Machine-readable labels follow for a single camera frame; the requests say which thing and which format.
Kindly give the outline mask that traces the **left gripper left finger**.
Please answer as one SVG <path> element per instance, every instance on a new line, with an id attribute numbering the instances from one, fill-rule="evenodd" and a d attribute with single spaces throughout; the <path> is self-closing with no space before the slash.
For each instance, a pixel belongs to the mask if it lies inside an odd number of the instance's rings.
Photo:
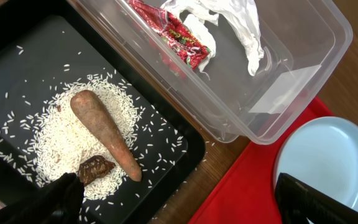
<path id="1" fill-rule="evenodd" d="M 79 177 L 65 173 L 28 197 L 0 209 L 0 224 L 77 223 L 84 192 Z"/>

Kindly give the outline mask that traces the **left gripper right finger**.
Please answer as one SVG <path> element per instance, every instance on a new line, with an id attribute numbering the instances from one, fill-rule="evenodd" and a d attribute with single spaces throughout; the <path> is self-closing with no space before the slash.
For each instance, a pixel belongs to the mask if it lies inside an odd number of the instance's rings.
<path id="1" fill-rule="evenodd" d="M 275 186 L 275 200 L 284 224 L 353 224 L 358 212 L 287 173 Z"/>

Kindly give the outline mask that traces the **brown food scrap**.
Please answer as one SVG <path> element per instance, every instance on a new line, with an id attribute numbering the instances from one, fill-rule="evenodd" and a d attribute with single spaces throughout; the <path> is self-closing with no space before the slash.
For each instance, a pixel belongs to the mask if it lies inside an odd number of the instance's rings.
<path id="1" fill-rule="evenodd" d="M 94 180 L 108 175 L 115 166 L 115 163 L 97 155 L 81 163 L 77 174 L 84 186 L 87 186 Z"/>

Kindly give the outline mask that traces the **large light blue plate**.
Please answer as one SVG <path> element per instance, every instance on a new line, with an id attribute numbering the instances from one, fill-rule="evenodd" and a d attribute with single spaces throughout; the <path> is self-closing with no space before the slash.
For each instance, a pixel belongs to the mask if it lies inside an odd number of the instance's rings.
<path id="1" fill-rule="evenodd" d="M 274 183 L 281 173 L 358 212 L 358 126 L 334 116 L 305 123 L 280 148 Z"/>

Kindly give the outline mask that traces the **orange carrot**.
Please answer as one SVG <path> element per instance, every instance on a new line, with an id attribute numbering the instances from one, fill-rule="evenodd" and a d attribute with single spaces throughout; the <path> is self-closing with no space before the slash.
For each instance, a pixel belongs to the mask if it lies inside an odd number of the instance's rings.
<path id="1" fill-rule="evenodd" d="M 142 171 L 99 97 L 90 90 L 82 90 L 71 98 L 70 107 L 88 131 L 106 147 L 123 171 L 133 181 L 141 181 Z"/>

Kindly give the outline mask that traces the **red snack wrapper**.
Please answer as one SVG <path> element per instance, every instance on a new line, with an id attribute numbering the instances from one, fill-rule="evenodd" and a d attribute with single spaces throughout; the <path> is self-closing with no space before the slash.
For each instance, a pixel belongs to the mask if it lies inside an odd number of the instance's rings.
<path id="1" fill-rule="evenodd" d="M 198 67 L 208 56 L 209 48 L 171 12 L 143 1 L 128 0 L 127 3 L 191 69 Z"/>

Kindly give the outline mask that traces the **white tissue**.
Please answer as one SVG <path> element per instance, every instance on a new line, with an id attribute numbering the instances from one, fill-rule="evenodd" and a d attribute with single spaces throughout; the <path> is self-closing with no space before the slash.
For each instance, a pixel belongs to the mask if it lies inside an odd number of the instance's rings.
<path id="1" fill-rule="evenodd" d="M 255 76 L 264 51 L 260 42 L 259 16 L 254 0 L 168 0 L 160 8 L 177 18 L 183 11 L 189 12 L 183 24 L 210 49 L 208 56 L 198 65 L 201 73 L 210 59 L 216 56 L 216 41 L 204 23 L 208 21 L 217 26 L 219 17 L 224 16 L 245 48 L 249 74 Z"/>

